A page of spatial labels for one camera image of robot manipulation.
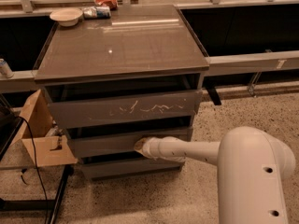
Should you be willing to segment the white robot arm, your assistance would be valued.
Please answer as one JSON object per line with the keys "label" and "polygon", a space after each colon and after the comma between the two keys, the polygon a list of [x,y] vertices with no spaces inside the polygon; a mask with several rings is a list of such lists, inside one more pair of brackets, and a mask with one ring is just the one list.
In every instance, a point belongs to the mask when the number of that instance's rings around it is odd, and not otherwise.
{"label": "white robot arm", "polygon": [[204,161],[217,167],[219,224],[289,224],[282,181],[295,170],[292,150],[252,127],[232,129],[219,142],[145,137],[135,151],[148,159]]}

